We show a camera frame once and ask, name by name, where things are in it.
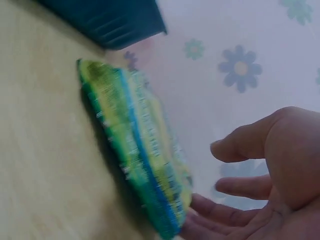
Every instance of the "blue stripe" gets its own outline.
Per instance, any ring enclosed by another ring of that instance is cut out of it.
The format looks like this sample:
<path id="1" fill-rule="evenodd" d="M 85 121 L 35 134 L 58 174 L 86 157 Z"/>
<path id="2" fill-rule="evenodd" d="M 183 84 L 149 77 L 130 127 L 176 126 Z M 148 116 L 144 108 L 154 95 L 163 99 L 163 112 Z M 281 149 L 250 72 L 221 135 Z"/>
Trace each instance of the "blue stripe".
<path id="1" fill-rule="evenodd" d="M 141 154 L 142 162 L 144 164 L 145 170 L 148 173 L 149 180 L 151 181 L 151 184 L 155 188 L 155 191 L 157 193 L 157 196 L 159 197 L 160 202 L 164 203 L 164 209 L 165 209 L 166 214 L 168 215 L 169 219 L 171 220 L 173 231 L 175 234 L 178 234 L 180 231 L 180 228 L 178 226 L 177 218 L 176 218 L 176 216 L 170 206 L 170 203 L 168 202 L 168 199 L 166 198 L 164 192 L 161 190 L 159 184 L 157 183 L 157 179 L 154 177 L 152 168 L 149 164 L 148 154 L 146 152 L 146 149 L 144 148 L 144 144 L 143 144 L 140 132 L 139 132 L 139 126 L 138 126 L 138 121 L 136 118 L 134 102 L 132 100 L 130 90 L 128 89 L 126 79 L 123 75 L 123 70 L 120 71 L 120 74 L 121 74 L 122 87 L 123 87 L 123 90 L 125 93 L 125 98 L 126 98 L 127 105 L 129 108 L 129 118 L 130 118 L 131 124 L 133 125 L 132 131 L 133 131 L 133 135 L 134 135 L 137 147 L 138 147 L 140 154 Z"/>

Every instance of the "plastic wrapper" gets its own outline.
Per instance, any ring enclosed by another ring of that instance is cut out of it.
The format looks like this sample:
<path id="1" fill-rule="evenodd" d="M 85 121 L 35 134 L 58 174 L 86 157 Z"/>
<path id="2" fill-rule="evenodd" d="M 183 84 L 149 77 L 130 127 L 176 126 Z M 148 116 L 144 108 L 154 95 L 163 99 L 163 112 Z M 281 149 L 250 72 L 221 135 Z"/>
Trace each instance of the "plastic wrapper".
<path id="1" fill-rule="evenodd" d="M 78 60 L 84 92 L 128 183 L 164 240 L 177 235 L 192 194 L 192 177 L 159 99 L 139 71 Z"/>

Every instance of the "flower pattern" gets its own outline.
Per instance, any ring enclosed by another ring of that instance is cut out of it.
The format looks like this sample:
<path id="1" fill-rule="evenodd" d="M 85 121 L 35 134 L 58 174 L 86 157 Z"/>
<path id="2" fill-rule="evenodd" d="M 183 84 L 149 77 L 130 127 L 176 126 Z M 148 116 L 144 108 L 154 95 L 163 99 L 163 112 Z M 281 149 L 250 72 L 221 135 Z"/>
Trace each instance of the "flower pattern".
<path id="1" fill-rule="evenodd" d="M 281 0 L 281 4 L 287 7 L 287 15 L 290 19 L 296 19 L 301 25 L 306 24 L 306 20 L 311 23 L 312 7 L 306 3 L 306 0 Z"/>
<path id="2" fill-rule="evenodd" d="M 184 44 L 184 52 L 187 58 L 192 60 L 197 60 L 201 58 L 204 54 L 205 47 L 203 46 L 202 41 L 191 39 Z"/>
<path id="3" fill-rule="evenodd" d="M 262 67 L 254 63 L 257 56 L 253 51 L 244 53 L 244 48 L 240 45 L 235 47 L 235 52 L 224 50 L 223 56 L 228 60 L 219 64 L 218 68 L 222 73 L 228 73 L 224 78 L 224 84 L 231 87 L 236 84 L 239 93 L 246 91 L 246 85 L 252 88 L 258 86 L 258 80 L 255 75 L 262 73 Z"/>
<path id="4" fill-rule="evenodd" d="M 255 167 L 256 161 L 250 159 L 241 163 L 224 163 L 220 167 L 220 174 L 222 177 L 253 177 L 267 174 L 268 168 L 266 163 L 260 163 Z M 216 199 L 220 199 L 223 204 L 242 210 L 259 209 L 267 203 L 264 200 L 227 195 L 216 191 L 215 186 L 212 187 L 212 195 Z"/>
<path id="5" fill-rule="evenodd" d="M 129 71 L 134 71 L 136 69 L 136 62 L 138 61 L 136 54 L 134 52 L 127 51 L 123 56 L 124 59 L 127 60 L 127 68 Z"/>

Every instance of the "blue flower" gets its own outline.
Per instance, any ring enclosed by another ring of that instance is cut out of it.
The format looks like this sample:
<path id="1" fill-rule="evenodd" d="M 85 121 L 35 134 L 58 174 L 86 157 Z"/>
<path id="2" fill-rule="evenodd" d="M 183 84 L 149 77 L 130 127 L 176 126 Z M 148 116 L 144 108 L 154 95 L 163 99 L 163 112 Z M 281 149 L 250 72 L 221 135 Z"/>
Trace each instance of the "blue flower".
<path id="1" fill-rule="evenodd" d="M 123 56 L 124 56 L 124 59 L 128 61 L 127 68 L 130 71 L 134 71 L 136 69 L 136 62 L 138 61 L 136 54 L 134 52 L 127 51 Z"/>
<path id="2" fill-rule="evenodd" d="M 219 64 L 218 68 L 222 73 L 228 73 L 224 78 L 224 84 L 231 87 L 236 84 L 239 93 L 246 91 L 246 85 L 252 88 L 258 86 L 255 75 L 262 73 L 262 67 L 254 63 L 257 56 L 253 51 L 244 53 L 244 48 L 240 45 L 235 47 L 235 52 L 224 50 L 222 55 L 228 60 Z"/>
<path id="3" fill-rule="evenodd" d="M 224 163 L 220 167 L 220 174 L 222 177 L 253 177 L 267 174 L 266 163 L 260 163 L 255 167 L 255 161 L 251 159 L 240 163 Z M 267 203 L 264 200 L 227 195 L 216 191 L 215 186 L 212 187 L 212 195 L 216 199 L 221 199 L 223 204 L 242 210 L 260 209 Z"/>
<path id="4" fill-rule="evenodd" d="M 204 54 L 205 47 L 202 41 L 191 39 L 184 44 L 184 52 L 187 58 L 197 60 Z"/>

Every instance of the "finger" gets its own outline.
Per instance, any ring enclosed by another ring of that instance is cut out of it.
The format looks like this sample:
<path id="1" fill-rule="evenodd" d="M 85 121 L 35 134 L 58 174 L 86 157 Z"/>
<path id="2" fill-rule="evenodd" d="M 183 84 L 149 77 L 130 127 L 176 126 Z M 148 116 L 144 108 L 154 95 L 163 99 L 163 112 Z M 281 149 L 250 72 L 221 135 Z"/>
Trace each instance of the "finger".
<path id="1" fill-rule="evenodd" d="M 201 215 L 196 215 L 192 212 L 188 212 L 187 218 L 189 218 L 195 224 L 205 227 L 206 229 L 218 234 L 228 235 L 238 229 L 236 226 L 226 226 L 218 222 L 211 221 Z"/>
<path id="2" fill-rule="evenodd" d="M 240 162 L 265 158 L 265 141 L 281 111 L 249 125 L 238 127 L 224 139 L 211 144 L 212 155 L 223 162 Z"/>
<path id="3" fill-rule="evenodd" d="M 224 235 L 215 233 L 187 218 L 179 234 L 185 240 L 223 240 Z"/>
<path id="4" fill-rule="evenodd" d="M 217 204 L 199 194 L 192 195 L 190 207 L 203 217 L 231 227 L 246 226 L 258 213 L 255 210 L 239 210 L 233 207 Z"/>
<path id="5" fill-rule="evenodd" d="M 255 200 L 267 200 L 272 186 L 268 174 L 254 177 L 224 177 L 215 184 L 218 192 Z"/>

